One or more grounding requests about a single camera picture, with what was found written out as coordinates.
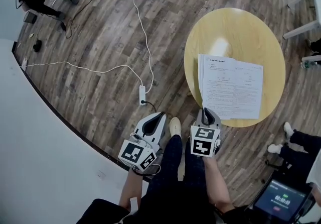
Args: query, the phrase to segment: paper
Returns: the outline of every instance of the paper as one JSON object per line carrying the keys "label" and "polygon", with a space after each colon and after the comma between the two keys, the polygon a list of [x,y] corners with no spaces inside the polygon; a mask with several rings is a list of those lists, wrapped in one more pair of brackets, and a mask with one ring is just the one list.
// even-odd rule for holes
{"label": "paper", "polygon": [[198,74],[203,107],[213,110],[222,120],[259,118],[263,66],[199,55]]}

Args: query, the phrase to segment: white cable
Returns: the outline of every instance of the white cable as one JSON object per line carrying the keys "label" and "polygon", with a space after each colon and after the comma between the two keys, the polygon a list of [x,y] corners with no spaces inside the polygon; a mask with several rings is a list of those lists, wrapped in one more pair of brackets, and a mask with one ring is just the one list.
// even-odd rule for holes
{"label": "white cable", "polygon": [[[146,92],[146,93],[148,93],[148,92],[151,90],[151,88],[152,88],[152,83],[154,82],[154,73],[153,73],[153,71],[152,71],[152,69],[151,69],[151,64],[150,64],[151,52],[150,52],[149,47],[148,47],[147,34],[146,34],[145,29],[144,29],[144,27],[143,27],[143,25],[142,25],[142,22],[141,22],[141,19],[140,19],[140,16],[139,16],[139,9],[138,9],[137,5],[135,4],[135,0],[133,0],[133,3],[134,3],[134,6],[135,6],[136,9],[137,9],[138,18],[139,18],[139,21],[140,21],[141,28],[142,28],[142,30],[143,30],[143,32],[144,32],[144,34],[145,34],[146,47],[147,47],[147,50],[148,50],[148,53],[149,53],[149,69],[150,69],[150,71],[151,71],[152,79],[151,79],[151,84],[150,84],[149,90]],[[112,70],[117,69],[117,68],[127,67],[127,68],[129,68],[129,69],[136,75],[136,77],[139,78],[139,80],[140,80],[140,82],[141,82],[141,85],[143,86],[142,79],[141,79],[141,78],[136,74],[136,72],[135,72],[131,67],[129,67],[128,65],[119,65],[119,66],[113,67],[112,69],[107,70],[107,71],[98,71],[98,70],[91,70],[91,69],[88,69],[88,68],[85,68],[85,67],[79,67],[79,66],[76,66],[76,65],[74,65],[74,64],[71,64],[71,63],[68,62],[68,61],[57,61],[57,62],[54,62],[54,63],[39,63],[39,64],[27,65],[27,66],[25,66],[25,67],[33,67],[33,66],[40,66],[40,65],[42,65],[42,66],[43,66],[43,65],[54,65],[54,64],[57,64],[57,63],[67,63],[67,64],[69,64],[69,65],[71,65],[71,66],[73,66],[73,67],[75,67],[75,68],[78,68],[78,69],[85,69],[85,70],[88,70],[88,71],[91,71],[91,72],[102,73],[102,74],[107,73],[107,72],[112,71]]]}
{"label": "white cable", "polygon": [[112,69],[107,70],[107,71],[98,71],[98,70],[91,70],[91,69],[88,69],[88,68],[85,68],[85,67],[79,67],[79,66],[76,66],[76,65],[74,65],[74,64],[71,64],[71,63],[68,62],[68,61],[57,61],[57,62],[54,62],[54,63],[39,63],[39,64],[27,65],[27,66],[25,66],[25,67],[32,67],[32,66],[39,66],[39,65],[54,65],[54,64],[57,64],[57,63],[67,63],[67,64],[69,64],[69,65],[71,65],[71,66],[73,66],[73,67],[75,67],[75,68],[78,68],[78,69],[86,69],[86,70],[91,71],[91,72],[102,73],[102,74],[103,74],[103,73],[107,73],[107,72],[109,72],[109,71],[112,71],[112,70],[114,70],[114,69],[120,68],[120,67],[127,67],[127,68],[130,68],[130,70],[139,78],[139,80],[140,80],[140,82],[141,82],[141,85],[143,85],[143,84],[142,84],[142,79],[141,79],[141,78],[136,74],[136,72],[133,71],[133,69],[132,69],[131,67],[129,67],[128,65],[119,65],[119,66],[113,67]]}
{"label": "white cable", "polygon": [[149,69],[150,69],[152,78],[151,78],[151,84],[150,84],[149,90],[146,92],[146,93],[148,93],[148,92],[151,90],[151,88],[152,88],[152,83],[154,82],[154,73],[153,73],[153,71],[152,71],[152,69],[151,69],[151,64],[150,64],[151,52],[150,52],[149,47],[148,47],[147,34],[146,34],[146,32],[145,32],[144,27],[142,26],[142,22],[141,22],[141,19],[140,19],[140,16],[139,16],[139,9],[138,9],[137,5],[135,4],[135,0],[133,0],[133,3],[134,3],[134,6],[135,6],[136,9],[137,9],[137,14],[138,14],[138,18],[139,18],[139,21],[140,21],[140,25],[141,25],[141,28],[142,28],[144,34],[145,34],[145,38],[146,38],[146,47],[147,47],[147,50],[148,50],[148,52],[149,52]]}

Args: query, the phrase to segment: white shoe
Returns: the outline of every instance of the white shoe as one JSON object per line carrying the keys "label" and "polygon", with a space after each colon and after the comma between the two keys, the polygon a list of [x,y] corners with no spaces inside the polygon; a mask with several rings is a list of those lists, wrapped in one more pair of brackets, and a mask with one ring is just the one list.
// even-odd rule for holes
{"label": "white shoe", "polygon": [[273,153],[273,154],[280,154],[282,147],[283,147],[282,145],[271,144],[271,145],[269,145],[269,147],[267,148],[267,151],[268,151],[269,153]]}
{"label": "white shoe", "polygon": [[179,135],[180,137],[182,137],[182,135],[181,135],[181,122],[178,117],[174,117],[171,119],[170,134],[171,134],[171,136]]}
{"label": "white shoe", "polygon": [[292,136],[293,133],[294,133],[293,129],[291,128],[290,123],[289,123],[289,122],[284,123],[283,129],[284,129],[284,131],[285,131],[285,133],[286,133],[286,138],[287,138],[287,139],[290,139],[291,136]]}

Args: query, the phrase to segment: wooden floor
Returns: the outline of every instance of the wooden floor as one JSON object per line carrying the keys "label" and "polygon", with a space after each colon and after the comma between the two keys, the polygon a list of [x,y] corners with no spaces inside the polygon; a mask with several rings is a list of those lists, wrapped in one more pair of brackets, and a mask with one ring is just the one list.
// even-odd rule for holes
{"label": "wooden floor", "polygon": [[[56,0],[53,7],[66,12],[69,20],[88,1],[81,0],[75,7]],[[291,11],[286,6],[288,1],[136,0],[148,35],[155,74],[146,99],[158,111],[165,111],[169,119],[180,118],[184,140],[199,109],[193,97],[187,97],[189,88],[183,67],[185,43],[195,22],[215,9],[240,8],[263,20],[280,42],[286,62],[286,83],[279,105],[255,126],[222,130],[225,140],[218,154],[219,166],[238,206],[250,202],[262,187],[261,179],[272,172],[264,161],[276,162],[277,157],[268,155],[266,148],[270,143],[283,141],[284,121],[290,121],[301,131],[321,135],[321,68],[299,66],[301,57],[311,54],[304,39],[318,39],[318,33],[313,31],[289,40],[282,38],[283,33],[314,20],[315,12],[310,8],[313,2],[304,0]],[[93,0],[74,21],[73,31],[72,38],[66,40],[59,23],[39,15],[34,25],[22,28],[17,49],[19,60],[27,56],[29,64],[69,61],[100,71],[128,64],[149,88],[148,52],[132,0]],[[37,38],[43,41],[39,53],[32,50]],[[95,74],[60,64],[28,68],[27,73],[67,121],[115,158],[137,121],[153,112],[150,105],[139,106],[140,82],[127,68]],[[163,145],[169,136],[167,132]]]}

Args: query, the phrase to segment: wooden tabletop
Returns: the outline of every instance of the wooden tabletop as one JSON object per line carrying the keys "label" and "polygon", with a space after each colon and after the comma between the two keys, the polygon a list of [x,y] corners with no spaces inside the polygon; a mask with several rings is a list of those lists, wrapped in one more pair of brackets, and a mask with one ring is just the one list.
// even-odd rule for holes
{"label": "wooden tabletop", "polygon": [[259,123],[275,109],[283,93],[285,62],[278,40],[258,17],[240,9],[224,8],[206,14],[193,27],[186,42],[184,67],[191,93],[202,106],[198,54],[230,57],[263,66],[259,119],[223,120],[222,124],[248,127]]}

